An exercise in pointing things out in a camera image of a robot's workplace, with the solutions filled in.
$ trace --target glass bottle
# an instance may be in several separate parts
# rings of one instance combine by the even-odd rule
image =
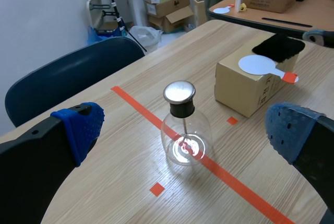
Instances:
[[[161,126],[162,145],[173,162],[192,166],[212,152],[212,136],[208,119],[195,110],[193,84],[175,81],[169,84],[163,96],[170,104],[170,113]]]

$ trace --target black bottle neck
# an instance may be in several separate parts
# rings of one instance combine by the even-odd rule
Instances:
[[[187,118],[191,116],[195,111],[193,100],[183,104],[170,104],[171,114],[176,118]]]

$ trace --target blue rubber grip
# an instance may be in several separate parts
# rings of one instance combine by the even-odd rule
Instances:
[[[324,114],[290,103],[269,107],[266,132],[273,148],[292,164],[298,157],[317,119]]]
[[[103,109],[93,102],[82,103],[91,106],[89,115],[70,110],[61,109],[51,113],[51,116],[63,121],[67,139],[77,167],[86,158],[93,141],[100,136],[104,121]]]

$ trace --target wood grain tabletop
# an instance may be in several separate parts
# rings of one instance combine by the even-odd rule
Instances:
[[[194,104],[208,118],[214,161],[295,223],[319,223],[326,205],[267,140],[269,105],[292,102],[334,117],[334,50],[307,43],[295,72],[250,119],[214,99],[218,61],[268,32],[213,20],[100,81],[0,139],[17,138],[52,111],[93,101],[105,111],[97,144],[54,196],[43,224],[272,223],[201,164],[170,163],[160,130],[110,89],[120,86],[158,118],[169,112],[163,89],[175,80],[196,87]],[[227,122],[233,116],[236,125]],[[158,196],[150,188],[160,183]]]
[[[227,7],[230,4],[235,4],[235,0],[223,0],[212,6],[210,11],[213,12],[216,8]],[[231,8],[229,13],[223,14],[223,16],[235,19],[248,20],[270,26],[291,28],[302,31],[310,31],[313,29],[334,31],[334,23],[332,22],[333,15],[334,0],[305,0],[303,2],[296,2],[293,7],[289,8],[283,14],[250,8],[241,13],[237,13],[235,8]],[[264,18],[301,23],[311,27],[274,22],[265,20]]]

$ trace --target black sponge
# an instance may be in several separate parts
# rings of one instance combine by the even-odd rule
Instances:
[[[273,61],[281,63],[299,54],[304,48],[304,42],[290,39],[282,34],[276,34],[254,47],[252,51],[257,55],[266,56]]]

